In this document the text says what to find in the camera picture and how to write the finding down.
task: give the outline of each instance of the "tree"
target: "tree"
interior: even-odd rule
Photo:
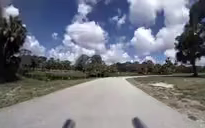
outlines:
[[[170,58],[166,59],[165,64],[163,64],[159,71],[161,74],[172,74],[175,72],[175,65],[171,62]]]
[[[20,63],[17,53],[25,41],[26,33],[19,17],[4,19],[0,9],[0,81],[15,77]]]
[[[20,50],[26,39],[27,30],[19,17],[3,19],[0,25],[0,74],[13,63],[15,54]]]
[[[142,73],[148,74],[152,73],[154,70],[154,63],[151,60],[145,61],[142,63]]]
[[[198,76],[196,61],[205,57],[205,0],[199,0],[190,9],[190,20],[185,25],[184,32],[176,38],[177,60],[191,64],[193,76]]]
[[[89,62],[89,56],[83,54],[81,55],[77,60],[76,60],[76,63],[75,63],[75,69],[76,70],[79,70],[79,71],[83,71],[85,72],[86,70],[86,65],[87,63]]]

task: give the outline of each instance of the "palm tree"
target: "palm tree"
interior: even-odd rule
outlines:
[[[0,76],[10,74],[10,67],[18,64],[14,56],[26,39],[27,30],[19,17],[3,19],[0,24]]]

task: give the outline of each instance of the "bush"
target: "bush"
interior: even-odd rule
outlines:
[[[86,78],[86,74],[78,71],[34,71],[27,73],[26,77],[38,80],[73,80]]]

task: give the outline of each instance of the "foliage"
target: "foliage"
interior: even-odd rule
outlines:
[[[196,61],[205,57],[205,0],[196,2],[190,10],[190,20],[185,25],[184,32],[176,38],[175,48],[177,60],[193,67],[194,76],[197,76]]]
[[[37,80],[43,81],[51,81],[51,80],[74,80],[74,79],[83,79],[86,78],[86,74],[78,71],[61,71],[61,70],[53,70],[53,71],[33,71],[24,74],[24,76],[28,78],[33,78]]]
[[[165,64],[160,68],[160,74],[172,74],[175,72],[175,65],[171,62],[170,58],[166,59]]]
[[[86,71],[86,65],[88,63],[88,60],[89,60],[89,56],[87,55],[81,55],[77,60],[76,60],[76,63],[75,63],[75,69],[78,70],[78,71],[83,71],[85,72]]]
[[[26,39],[27,30],[19,17],[5,19],[0,9],[0,81],[16,78],[20,59],[20,47]]]

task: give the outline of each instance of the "dirt patch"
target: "dirt patch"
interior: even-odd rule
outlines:
[[[203,105],[199,101],[185,97],[185,95],[181,91],[171,86],[154,86],[149,82],[145,84],[140,83],[135,79],[127,80],[152,97],[162,101],[172,108],[175,108],[180,113],[188,115],[188,118],[190,118],[191,120],[200,122],[201,124],[205,125],[205,105]]]
[[[174,87],[173,84],[167,84],[167,83],[163,83],[163,82],[150,84],[150,85],[155,86],[155,87],[164,87],[164,88],[173,88]]]

